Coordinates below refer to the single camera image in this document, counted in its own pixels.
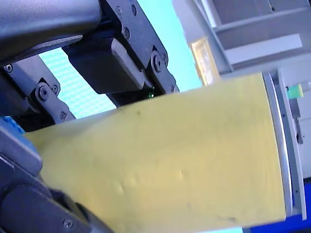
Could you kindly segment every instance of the yellow cloth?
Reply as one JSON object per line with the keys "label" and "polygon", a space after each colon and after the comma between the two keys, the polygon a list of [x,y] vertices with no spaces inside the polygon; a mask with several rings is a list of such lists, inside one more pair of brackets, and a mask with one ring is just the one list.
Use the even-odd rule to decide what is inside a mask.
{"label": "yellow cloth", "polygon": [[285,218],[260,74],[26,136],[43,157],[46,183],[116,233],[194,233]]}

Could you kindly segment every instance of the screw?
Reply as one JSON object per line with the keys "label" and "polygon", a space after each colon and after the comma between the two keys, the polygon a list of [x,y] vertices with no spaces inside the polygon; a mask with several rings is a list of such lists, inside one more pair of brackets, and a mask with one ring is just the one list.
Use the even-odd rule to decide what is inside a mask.
{"label": "screw", "polygon": [[156,72],[160,73],[161,72],[161,61],[158,58],[158,55],[154,56],[154,67]]}
{"label": "screw", "polygon": [[132,13],[135,16],[137,15],[137,9],[136,9],[136,7],[134,5],[132,5]]}
{"label": "screw", "polygon": [[65,219],[65,220],[63,221],[63,227],[64,227],[65,229],[71,229],[71,228],[73,227],[73,221],[70,220],[70,219]]}
{"label": "screw", "polygon": [[56,94],[58,92],[58,87],[56,85],[53,85],[52,91]]}
{"label": "screw", "polygon": [[123,35],[124,35],[125,39],[128,40],[130,38],[130,30],[128,30],[128,28],[124,28]]}
{"label": "screw", "polygon": [[121,7],[117,6],[117,12],[118,12],[118,15],[119,15],[119,16],[122,15],[122,9],[121,9]]}
{"label": "screw", "polygon": [[11,64],[8,64],[5,66],[5,70],[8,72],[8,73],[11,73],[13,71],[13,66]]}
{"label": "screw", "polygon": [[59,118],[63,121],[63,120],[65,120],[66,116],[67,116],[66,113],[61,112]]}
{"label": "screw", "polygon": [[167,56],[166,56],[165,53],[163,54],[163,61],[164,61],[164,63],[167,65]]}
{"label": "screw", "polygon": [[40,87],[39,89],[39,97],[40,99],[42,99],[43,101],[48,100],[50,94],[48,89],[45,86]]}

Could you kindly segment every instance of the hex screw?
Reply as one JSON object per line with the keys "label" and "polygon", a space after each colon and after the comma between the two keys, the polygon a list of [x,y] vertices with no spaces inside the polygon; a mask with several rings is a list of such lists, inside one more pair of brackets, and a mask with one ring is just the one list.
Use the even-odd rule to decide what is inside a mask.
{"label": "hex screw", "polygon": [[128,28],[124,28],[124,30],[123,30],[123,35],[124,35],[124,37],[125,37],[125,39],[129,39],[130,38],[130,30],[128,30]]}
{"label": "hex screw", "polygon": [[45,86],[40,87],[40,89],[39,89],[40,99],[42,99],[43,101],[47,101],[49,96],[50,96],[50,94],[49,94],[48,89]]}
{"label": "hex screw", "polygon": [[73,221],[70,219],[65,219],[63,221],[63,227],[68,230],[71,229],[73,227]]}
{"label": "hex screw", "polygon": [[13,66],[11,64],[8,64],[5,66],[5,70],[8,73],[11,73],[13,71]]}

